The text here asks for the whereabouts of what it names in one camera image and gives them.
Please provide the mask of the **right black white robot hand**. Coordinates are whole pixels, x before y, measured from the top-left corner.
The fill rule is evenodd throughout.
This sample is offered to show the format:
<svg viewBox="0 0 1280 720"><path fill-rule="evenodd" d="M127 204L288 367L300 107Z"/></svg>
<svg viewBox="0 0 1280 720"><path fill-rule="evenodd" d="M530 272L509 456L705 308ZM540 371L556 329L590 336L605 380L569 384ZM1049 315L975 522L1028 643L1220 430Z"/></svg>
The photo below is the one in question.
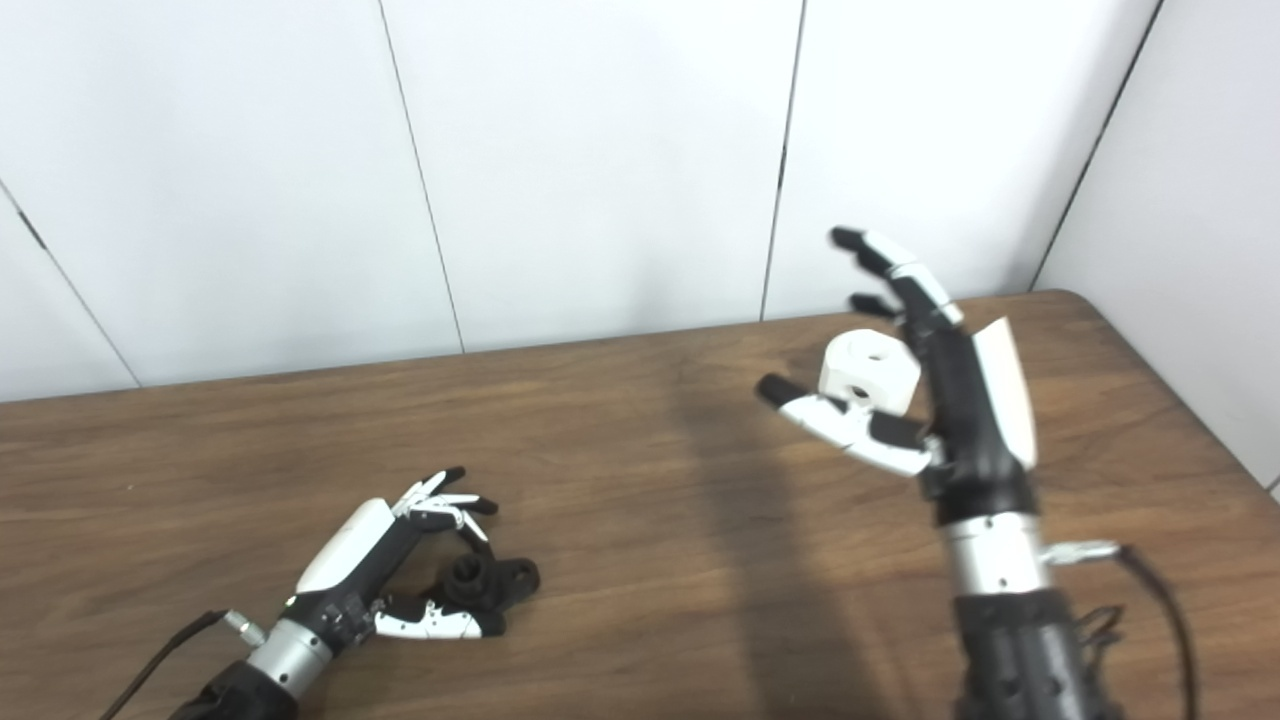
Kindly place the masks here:
<svg viewBox="0 0 1280 720"><path fill-rule="evenodd" d="M873 468L919 480L941 525L1001 512L1033 515L1036 423L1009 324L965 327L963 311L909 250L874 231L837 225L831 242L897 299L854 293L854 311L890 319L927 380L927 423L858 407L778 374L756 395L791 423Z"/></svg>

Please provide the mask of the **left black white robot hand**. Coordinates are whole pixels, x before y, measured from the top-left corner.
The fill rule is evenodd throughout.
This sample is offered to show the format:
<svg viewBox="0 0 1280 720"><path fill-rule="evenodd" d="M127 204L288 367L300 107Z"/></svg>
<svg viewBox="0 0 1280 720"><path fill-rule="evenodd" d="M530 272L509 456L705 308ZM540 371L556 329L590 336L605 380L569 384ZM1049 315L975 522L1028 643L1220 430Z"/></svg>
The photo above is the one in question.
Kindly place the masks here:
<svg viewBox="0 0 1280 720"><path fill-rule="evenodd" d="M489 538L476 515L494 515L497 503L472 493L449 493L465 477L448 468L413 483L394 503L361 503L324 544L294 587L283 619L315 635L333 656L372 635L412 641L500 637L500 611L467 609L445 597L442 585L420 596L394 596L385 587L429 536L457 533L480 557L492 559Z"/></svg>

